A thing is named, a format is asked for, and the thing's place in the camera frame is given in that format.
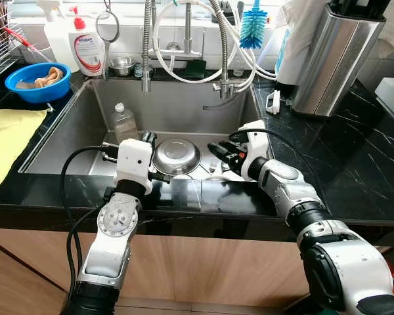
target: cabinet door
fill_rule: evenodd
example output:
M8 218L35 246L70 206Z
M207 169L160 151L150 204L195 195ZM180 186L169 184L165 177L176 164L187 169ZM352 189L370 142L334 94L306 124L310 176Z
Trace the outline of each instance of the cabinet door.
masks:
M306 295L295 243L168 237L178 301L282 307Z
M95 235L79 233L83 257L86 257ZM0 229L0 245L68 291L70 272L66 236L66 232ZM166 238L151 235L133 238L122 297L175 299Z
M0 315L55 315L65 295L0 251Z

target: dish soap bottle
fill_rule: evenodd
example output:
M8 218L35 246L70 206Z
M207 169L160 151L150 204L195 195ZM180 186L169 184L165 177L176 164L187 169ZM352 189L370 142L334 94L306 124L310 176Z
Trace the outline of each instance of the dish soap bottle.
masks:
M76 17L76 30L68 34L74 58L84 75L96 77L102 74L104 46L95 28L87 28L85 21L77 15L77 7L71 8Z
M112 123L118 143L122 140L133 138L139 139L134 114L123 103L116 104L116 112L112 116Z
M79 71L73 54L70 53L70 43L68 40L68 21L60 10L60 1L57 0L37 0L37 5L44 10L47 23L44 25L44 33L48 39L55 60L70 67L72 72Z

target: small metal bowl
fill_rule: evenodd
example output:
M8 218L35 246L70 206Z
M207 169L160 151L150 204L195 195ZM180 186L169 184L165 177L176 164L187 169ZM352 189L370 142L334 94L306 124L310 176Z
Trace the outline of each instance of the small metal bowl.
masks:
M117 57L111 59L108 63L115 75L120 77L125 77L129 75L134 70L134 59L131 57Z
M192 142L171 138L159 144L152 162L159 172L175 176L192 172L200 164L200 160L200 151Z

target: countertop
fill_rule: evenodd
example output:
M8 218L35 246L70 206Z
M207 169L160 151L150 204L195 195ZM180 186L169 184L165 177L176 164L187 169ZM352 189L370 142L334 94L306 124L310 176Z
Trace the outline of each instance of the countertop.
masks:
M0 108L47 108L46 104L25 103L6 90L4 78L13 70L0 77ZM85 79L80 72L73 74L72 91L51 103L55 111L47 114L0 185L0 228L69 229L58 190L59 176L18 170ZM297 116L284 102L278 115L267 115L265 99L273 90L270 81L255 79L254 92L266 126L303 152L317 172L335 218L376 243L393 234L394 120L359 82L327 121ZM270 140L275 158L299 168L314 184L312 175L292 150L273 137ZM111 177L68 175L66 189L74 217L99 205L107 186L113 186ZM161 187L162 183L154 181L154 190L143 201L139 233L293 240L276 216L272 201L254 182L177 180L169 185L168 194ZM79 229L96 230L95 219L86 220Z

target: stainless steel sink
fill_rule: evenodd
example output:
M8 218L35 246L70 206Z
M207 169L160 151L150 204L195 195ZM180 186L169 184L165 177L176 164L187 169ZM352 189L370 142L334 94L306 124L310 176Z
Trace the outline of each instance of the stainless steel sink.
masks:
M74 150L104 141L117 143L110 117L118 102L124 102L133 111L140 131L156 132L157 143L180 137L197 145L202 160L190 174L193 179L207 178L210 166L220 167L207 143L226 140L242 124L260 118L252 89L225 102L212 91L211 83L153 81L152 92L144 94L140 81L91 79L73 96L61 118L19 171L59 174ZM95 152L82 153L68 168L68 174L76 175L114 173L115 165L103 161L101 153Z

